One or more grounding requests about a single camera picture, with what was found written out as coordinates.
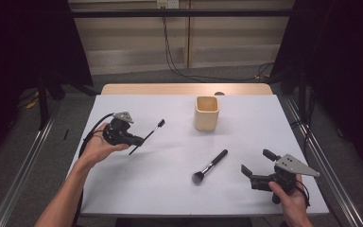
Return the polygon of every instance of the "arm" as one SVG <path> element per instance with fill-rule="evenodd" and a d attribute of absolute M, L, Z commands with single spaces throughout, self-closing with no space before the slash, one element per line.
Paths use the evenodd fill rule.
<path fill-rule="evenodd" d="M 36 226 L 71 226 L 78 199 L 91 168 L 106 159 L 112 152 L 129 147 L 126 144 L 116 146 L 108 144 L 102 137 L 102 130 L 106 125 L 103 124 L 97 129 L 83 154 L 73 165 L 63 186 L 41 214 Z"/>
<path fill-rule="evenodd" d="M 299 174 L 297 175 L 297 181 L 302 181 L 302 176 Z M 297 186 L 303 189 L 300 183 L 297 183 Z M 288 196 L 276 182 L 269 182 L 269 187 L 281 199 L 285 222 L 288 226 L 312 227 L 306 213 L 305 198 L 301 192 L 295 190 Z"/>

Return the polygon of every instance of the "brush handle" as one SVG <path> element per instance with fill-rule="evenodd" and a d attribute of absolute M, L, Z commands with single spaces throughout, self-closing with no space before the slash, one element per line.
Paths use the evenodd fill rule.
<path fill-rule="evenodd" d="M 223 149 L 223 151 L 220 152 L 219 155 L 217 155 L 217 157 L 211 162 L 211 164 L 213 166 L 216 165 L 223 157 L 226 156 L 227 153 L 228 153 L 228 150 Z"/>

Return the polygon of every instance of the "cup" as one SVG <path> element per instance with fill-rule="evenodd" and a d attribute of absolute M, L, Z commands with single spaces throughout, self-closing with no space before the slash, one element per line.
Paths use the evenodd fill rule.
<path fill-rule="evenodd" d="M 219 103 L 215 96 L 198 96 L 194 114 L 194 127 L 198 131 L 213 131 L 219 116 Z"/>

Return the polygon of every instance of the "small brush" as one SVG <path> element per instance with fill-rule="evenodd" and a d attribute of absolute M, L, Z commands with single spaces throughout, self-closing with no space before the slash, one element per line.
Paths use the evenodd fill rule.
<path fill-rule="evenodd" d="M 202 171 L 200 172 L 196 172 L 195 174 L 193 174 L 193 183 L 195 184 L 200 184 L 202 182 L 202 180 L 204 179 L 205 175 L 223 158 L 225 157 L 225 155 L 228 153 L 228 150 L 223 149 L 222 152 L 220 152 L 220 154 L 217 155 L 217 157 L 207 166 L 205 167 Z"/>

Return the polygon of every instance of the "power outlet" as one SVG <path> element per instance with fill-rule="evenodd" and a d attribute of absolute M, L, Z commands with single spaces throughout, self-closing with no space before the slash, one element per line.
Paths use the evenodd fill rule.
<path fill-rule="evenodd" d="M 167 1 L 168 9 L 178 9 L 179 8 L 179 0 L 168 0 Z"/>
<path fill-rule="evenodd" d="M 157 9 L 167 9 L 167 0 L 157 0 Z"/>

